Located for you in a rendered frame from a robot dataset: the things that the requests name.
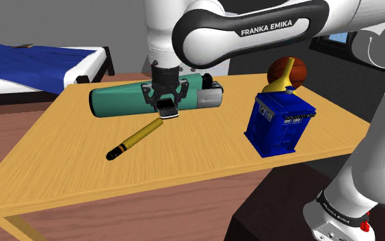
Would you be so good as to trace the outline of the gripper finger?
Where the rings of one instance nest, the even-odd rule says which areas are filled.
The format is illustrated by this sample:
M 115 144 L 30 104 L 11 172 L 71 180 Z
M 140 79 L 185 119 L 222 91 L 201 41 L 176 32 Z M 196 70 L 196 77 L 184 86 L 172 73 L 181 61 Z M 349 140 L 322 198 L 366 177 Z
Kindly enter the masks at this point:
M 154 111 L 157 111 L 159 93 L 153 89 L 152 84 L 141 84 L 141 89 L 146 104 L 149 104 L 153 107 Z
M 179 86 L 181 87 L 180 91 L 177 92 L 176 88 L 173 90 L 175 104 L 179 104 L 181 100 L 187 96 L 187 92 L 189 89 L 189 82 L 186 79 L 180 79 L 178 83 L 179 83 Z

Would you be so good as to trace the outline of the black and silver phone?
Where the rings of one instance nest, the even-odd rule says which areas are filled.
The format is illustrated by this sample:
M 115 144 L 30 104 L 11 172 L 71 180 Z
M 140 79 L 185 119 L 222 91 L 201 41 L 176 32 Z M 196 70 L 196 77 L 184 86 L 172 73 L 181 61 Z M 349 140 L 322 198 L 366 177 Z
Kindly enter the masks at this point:
M 178 109 L 171 98 L 161 99 L 157 102 L 157 111 L 161 119 L 178 117 Z

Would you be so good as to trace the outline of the teal lighter with silver cap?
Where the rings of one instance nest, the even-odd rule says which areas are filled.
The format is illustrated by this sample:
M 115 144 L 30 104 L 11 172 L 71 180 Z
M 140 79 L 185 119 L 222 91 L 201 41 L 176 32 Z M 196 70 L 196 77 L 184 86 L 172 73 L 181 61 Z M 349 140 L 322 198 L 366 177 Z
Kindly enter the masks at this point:
M 208 73 L 183 75 L 180 79 L 189 82 L 187 96 L 179 104 L 175 104 L 178 111 L 199 108 L 218 107 L 222 103 L 224 88 L 213 80 Z M 142 94 L 141 84 L 152 84 L 143 81 L 134 84 L 112 86 L 108 88 L 93 89 L 89 93 L 90 109 L 95 117 L 126 116 L 134 114 L 147 114 L 154 111 L 153 107 L 146 104 Z M 159 96 L 159 100 L 171 98 L 173 94 Z

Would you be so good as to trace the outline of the yellow marker with black tip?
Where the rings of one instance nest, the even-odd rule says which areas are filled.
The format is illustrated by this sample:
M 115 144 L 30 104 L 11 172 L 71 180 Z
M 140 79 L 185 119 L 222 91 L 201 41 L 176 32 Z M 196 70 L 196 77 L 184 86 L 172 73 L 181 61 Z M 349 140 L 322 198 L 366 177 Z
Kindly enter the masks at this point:
M 134 133 L 132 136 L 128 137 L 126 140 L 121 142 L 118 146 L 114 147 L 111 151 L 106 154 L 106 159 L 112 161 L 118 156 L 123 154 L 125 151 L 129 150 L 131 147 L 136 145 L 139 141 L 144 139 L 147 135 L 152 133 L 158 127 L 163 124 L 161 118 L 156 118 L 151 123 L 147 124 L 145 127 L 141 128 L 139 131 Z

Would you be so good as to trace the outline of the yellow funnel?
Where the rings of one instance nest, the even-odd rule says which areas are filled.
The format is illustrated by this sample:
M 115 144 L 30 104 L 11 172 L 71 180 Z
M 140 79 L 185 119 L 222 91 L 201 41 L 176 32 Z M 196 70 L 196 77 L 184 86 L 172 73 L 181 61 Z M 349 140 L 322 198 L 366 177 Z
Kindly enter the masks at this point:
M 295 91 L 295 88 L 292 86 L 292 83 L 289 79 L 289 75 L 291 73 L 291 70 L 293 68 L 293 64 L 295 61 L 295 58 L 293 57 L 284 57 L 276 60 L 270 67 L 268 75 L 273 75 L 276 72 L 276 69 L 284 62 L 286 61 L 286 65 L 283 68 L 283 74 L 277 78 L 277 80 L 271 82 L 270 84 L 266 85 L 262 92 L 280 92 L 285 91 L 286 87 L 292 87 L 292 92 Z

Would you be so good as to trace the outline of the blue police box figure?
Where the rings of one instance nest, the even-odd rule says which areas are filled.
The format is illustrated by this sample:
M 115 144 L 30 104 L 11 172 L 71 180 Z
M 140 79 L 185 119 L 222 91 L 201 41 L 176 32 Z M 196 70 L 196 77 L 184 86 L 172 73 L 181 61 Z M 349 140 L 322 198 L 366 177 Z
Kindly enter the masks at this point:
M 261 157 L 293 153 L 316 109 L 287 86 L 277 92 L 258 93 L 244 132 Z

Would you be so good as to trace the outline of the light wooden table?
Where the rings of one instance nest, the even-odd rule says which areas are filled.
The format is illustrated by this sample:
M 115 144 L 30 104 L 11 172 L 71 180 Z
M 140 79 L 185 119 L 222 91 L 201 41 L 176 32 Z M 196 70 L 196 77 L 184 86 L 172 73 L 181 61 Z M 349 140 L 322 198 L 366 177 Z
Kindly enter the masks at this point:
M 219 76 L 219 107 L 184 110 L 113 161 L 106 154 L 156 114 L 92 115 L 94 84 L 68 86 L 0 163 L 0 227 L 39 239 L 21 215 L 351 153 L 365 120 L 301 87 L 316 108 L 294 153 L 262 158 L 245 137 L 264 74 Z

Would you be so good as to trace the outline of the orange basketball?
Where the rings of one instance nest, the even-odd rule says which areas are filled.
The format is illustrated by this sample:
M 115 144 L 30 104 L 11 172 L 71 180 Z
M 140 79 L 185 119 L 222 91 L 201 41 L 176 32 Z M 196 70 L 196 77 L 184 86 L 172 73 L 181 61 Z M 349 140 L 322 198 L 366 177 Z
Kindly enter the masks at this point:
M 283 75 L 289 58 L 290 56 L 280 58 L 269 67 L 269 70 L 267 72 L 267 81 L 269 84 L 273 81 L 276 81 Z M 295 61 L 293 63 L 293 68 L 291 69 L 289 79 L 292 86 L 295 89 L 298 89 L 306 79 L 307 68 L 305 63 L 301 59 L 296 57 L 294 57 L 294 59 Z

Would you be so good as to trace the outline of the bed with blue blanket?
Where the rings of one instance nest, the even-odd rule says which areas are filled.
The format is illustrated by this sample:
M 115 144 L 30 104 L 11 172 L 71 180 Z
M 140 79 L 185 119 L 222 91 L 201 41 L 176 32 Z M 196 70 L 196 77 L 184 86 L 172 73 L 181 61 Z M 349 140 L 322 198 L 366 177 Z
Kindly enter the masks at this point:
M 109 47 L 0 44 L 0 105 L 53 101 L 71 84 L 115 75 Z

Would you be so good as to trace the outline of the dark robot stand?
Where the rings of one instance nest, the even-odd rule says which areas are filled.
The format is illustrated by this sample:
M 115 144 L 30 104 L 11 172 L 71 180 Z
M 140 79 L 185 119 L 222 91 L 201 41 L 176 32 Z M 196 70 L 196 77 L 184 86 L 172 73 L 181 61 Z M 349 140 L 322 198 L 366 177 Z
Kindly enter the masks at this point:
M 341 162 L 317 160 L 272 169 L 233 214 L 224 241 L 316 241 L 303 206 L 340 171 Z

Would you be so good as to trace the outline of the dark framed window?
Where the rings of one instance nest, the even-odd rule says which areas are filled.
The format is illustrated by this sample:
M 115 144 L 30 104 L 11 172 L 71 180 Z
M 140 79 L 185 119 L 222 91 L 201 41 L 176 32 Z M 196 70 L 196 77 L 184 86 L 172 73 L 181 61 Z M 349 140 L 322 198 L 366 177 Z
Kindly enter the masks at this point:
M 356 34 L 357 32 L 353 31 L 315 37 L 311 40 L 309 49 L 385 73 L 385 68 L 370 65 L 353 55 L 351 44 Z

